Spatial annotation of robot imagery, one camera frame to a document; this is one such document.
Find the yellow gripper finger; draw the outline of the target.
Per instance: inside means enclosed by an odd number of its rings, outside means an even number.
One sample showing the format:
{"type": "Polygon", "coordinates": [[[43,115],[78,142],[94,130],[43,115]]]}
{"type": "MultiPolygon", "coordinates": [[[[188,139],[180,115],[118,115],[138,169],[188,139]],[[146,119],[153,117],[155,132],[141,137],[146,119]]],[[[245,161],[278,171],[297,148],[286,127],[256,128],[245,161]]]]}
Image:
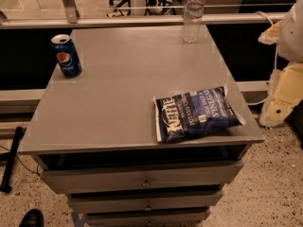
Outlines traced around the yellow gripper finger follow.
{"type": "Polygon", "coordinates": [[[265,127],[280,125],[302,100],[303,64],[290,62],[283,70],[274,69],[259,123],[265,127]]]}
{"type": "Polygon", "coordinates": [[[264,32],[262,32],[259,37],[258,41],[262,44],[275,44],[277,42],[278,32],[280,28],[281,22],[278,21],[272,26],[270,26],[268,29],[266,29],[264,32]]]}

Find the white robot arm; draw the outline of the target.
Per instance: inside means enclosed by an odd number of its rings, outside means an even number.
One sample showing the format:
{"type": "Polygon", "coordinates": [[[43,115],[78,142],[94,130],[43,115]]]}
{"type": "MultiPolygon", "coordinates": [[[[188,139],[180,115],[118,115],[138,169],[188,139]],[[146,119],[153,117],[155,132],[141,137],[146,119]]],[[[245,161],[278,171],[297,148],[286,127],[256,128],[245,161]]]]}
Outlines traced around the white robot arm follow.
{"type": "Polygon", "coordinates": [[[303,100],[303,0],[297,0],[281,21],[260,34],[258,41],[276,44],[279,57],[289,62],[282,70],[273,70],[259,117],[262,126],[276,127],[303,100]]]}

